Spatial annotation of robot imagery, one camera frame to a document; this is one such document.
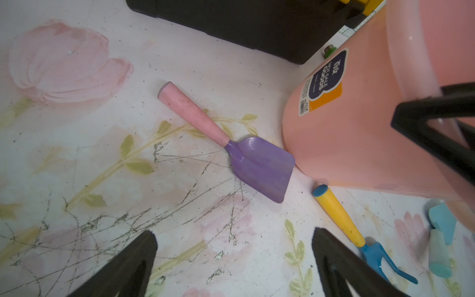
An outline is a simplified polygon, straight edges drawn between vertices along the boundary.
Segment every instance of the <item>pink handle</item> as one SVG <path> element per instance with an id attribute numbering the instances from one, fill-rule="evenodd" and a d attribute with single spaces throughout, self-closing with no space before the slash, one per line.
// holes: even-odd
<path id="1" fill-rule="evenodd" d="M 161 87 L 158 99 L 220 146 L 225 147 L 230 141 L 229 136 L 171 81 Z"/>

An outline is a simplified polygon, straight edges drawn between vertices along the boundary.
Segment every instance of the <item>teal plastic piece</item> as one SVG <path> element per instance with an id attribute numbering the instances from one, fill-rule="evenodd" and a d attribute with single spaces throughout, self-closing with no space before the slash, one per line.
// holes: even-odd
<path id="1" fill-rule="evenodd" d="M 454 240 L 455 224 L 457 219 L 445 203 L 434 206 L 429 210 L 429 220 L 435 229 L 444 234 L 444 241 L 447 245 Z"/>
<path id="2" fill-rule="evenodd" d="M 321 184 L 312 191 L 312 195 L 314 197 L 320 197 L 323 194 L 327 193 L 327 191 L 328 191 L 328 186 L 325 184 Z"/>
<path id="3" fill-rule="evenodd" d="M 448 248 L 444 242 L 444 234 L 432 229 L 429 234 L 429 269 L 440 278 L 451 278 L 452 269 L 448 257 Z"/>
<path id="4" fill-rule="evenodd" d="M 392 270 L 394 270 L 394 272 L 399 274 L 401 277 L 407 279 L 408 281 L 416 285 L 419 283 L 415 277 L 402 271 L 396 266 L 396 264 L 394 264 L 394 262 L 391 260 L 391 258 L 379 242 L 375 242 L 373 245 L 370 246 L 365 244 L 364 246 L 358 249 L 363 254 L 363 258 L 368 264 L 368 266 L 373 268 L 373 270 L 376 271 L 387 282 L 389 282 L 389 279 L 384 275 L 383 269 L 381 268 L 381 261 L 383 258 L 386 259 Z"/>

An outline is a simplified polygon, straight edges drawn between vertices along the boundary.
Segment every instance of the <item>flower stem print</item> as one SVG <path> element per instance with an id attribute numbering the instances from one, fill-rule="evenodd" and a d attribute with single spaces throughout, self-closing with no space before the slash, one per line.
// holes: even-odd
<path id="1" fill-rule="evenodd" d="M 302 262 L 305 258 L 305 245 L 303 241 L 299 241 L 295 245 L 295 230 L 291 221 L 285 220 L 284 228 L 292 242 L 292 251 L 285 253 L 284 257 L 292 266 L 297 266 L 299 278 L 294 278 L 290 281 L 289 288 L 292 294 L 296 297 L 307 296 L 312 287 L 313 274 L 312 269 L 308 268 L 305 275 L 302 274 Z"/>
<path id="2" fill-rule="evenodd" d="M 0 115 L 0 127 L 10 126 L 33 101 L 75 103 L 111 97 L 133 71 L 126 59 L 109 58 L 107 37 L 63 22 L 15 38 L 8 66 L 25 97 Z"/>
<path id="3" fill-rule="evenodd" d="M 0 204 L 0 219 L 14 220 L 17 218 L 15 211 L 21 207 L 20 204 Z"/>
<path id="4" fill-rule="evenodd" d="M 165 273 L 182 263 L 183 261 L 189 260 L 192 256 L 199 253 L 206 247 L 204 240 L 200 241 L 195 246 L 189 248 L 183 253 L 179 254 L 175 258 L 163 263 L 162 265 L 154 268 L 150 274 L 150 281 L 147 285 L 146 296 L 147 297 L 157 297 L 163 290 L 165 286 Z"/>
<path id="5" fill-rule="evenodd" d="M 48 167 L 64 160 L 63 158 L 57 158 L 57 155 L 62 150 L 63 149 L 59 146 L 52 147 L 49 150 L 49 153 L 46 156 L 46 158 L 43 160 L 43 163 L 37 169 L 35 169 L 31 175 L 35 175 L 35 174 L 38 174 L 42 171 L 45 171 Z"/>
<path id="6" fill-rule="evenodd" d="M 9 127 L 15 119 L 22 114 L 28 107 L 33 104 L 33 101 L 23 97 L 19 101 L 10 106 L 7 111 L 0 114 L 0 128 Z"/>
<path id="7" fill-rule="evenodd" d="M 257 130 L 255 127 L 250 125 L 250 122 L 255 120 L 257 115 L 247 114 L 242 119 L 232 119 L 232 118 L 225 118 L 225 117 L 214 117 L 212 118 L 213 121 L 216 123 L 220 123 L 224 125 L 226 128 L 224 129 L 225 132 L 232 136 L 231 129 L 223 123 L 238 123 L 246 127 L 248 132 L 251 135 L 257 136 Z M 194 128 L 190 124 L 185 124 L 173 130 L 170 130 L 171 124 L 167 121 L 162 121 L 156 136 L 151 139 L 149 142 L 144 144 L 142 147 L 134 149 L 134 140 L 132 135 L 128 135 L 122 142 L 120 146 L 120 153 L 121 159 L 112 164 L 109 168 L 107 168 L 104 172 L 94 178 L 89 184 L 87 184 L 81 191 L 79 191 L 73 199 L 67 204 L 66 210 L 71 210 L 78 202 L 82 199 L 91 200 L 91 197 L 88 196 L 97 186 L 99 186 L 102 182 L 104 182 L 107 178 L 112 176 L 115 172 L 117 172 L 122 167 L 126 167 L 127 169 L 131 170 L 137 174 L 147 175 L 153 172 L 153 168 L 150 165 L 148 160 L 138 158 L 140 153 L 148 147 L 152 147 L 154 144 L 160 143 L 165 139 L 175 136 L 181 132 L 187 132 L 193 137 L 197 138 L 206 138 L 206 136 L 200 132 L 198 129 Z M 95 194 L 95 200 L 102 200 L 102 195 Z M 99 203 L 97 206 L 105 206 L 102 203 Z"/>
<path id="8" fill-rule="evenodd" d="M 40 227 L 33 226 L 19 234 L 14 241 L 9 242 L 0 251 L 0 266 L 8 261 L 11 256 L 31 247 L 35 243 L 40 232 Z"/>
<path id="9" fill-rule="evenodd" d="M 445 278 L 444 283 L 447 286 L 447 289 L 450 291 L 452 297 L 460 297 L 462 295 L 462 290 L 459 283 L 453 281 L 455 278 L 455 272 L 457 269 L 456 262 L 453 258 L 450 258 L 450 268 L 453 271 L 453 276 L 451 278 Z"/>

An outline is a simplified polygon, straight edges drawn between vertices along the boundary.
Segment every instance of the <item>label sticker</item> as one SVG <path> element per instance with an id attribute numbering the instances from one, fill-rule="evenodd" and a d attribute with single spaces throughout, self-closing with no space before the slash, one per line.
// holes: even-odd
<path id="1" fill-rule="evenodd" d="M 348 49 L 345 48 L 304 84 L 299 101 L 299 116 L 338 98 L 342 94 L 342 79 L 346 68 Z"/>

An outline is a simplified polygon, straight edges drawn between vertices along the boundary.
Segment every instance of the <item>yellow handle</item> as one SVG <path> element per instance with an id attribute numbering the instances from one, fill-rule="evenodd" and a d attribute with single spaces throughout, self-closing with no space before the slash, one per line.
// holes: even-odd
<path id="1" fill-rule="evenodd" d="M 350 3 L 350 0 L 340 0 L 340 2 L 348 4 Z M 383 0 L 356 0 L 356 2 L 359 2 L 364 6 L 363 14 L 368 16 L 383 2 Z"/>
<path id="2" fill-rule="evenodd" d="M 364 237 L 328 186 L 318 186 L 313 191 L 313 196 L 355 246 L 360 248 L 366 244 Z"/>

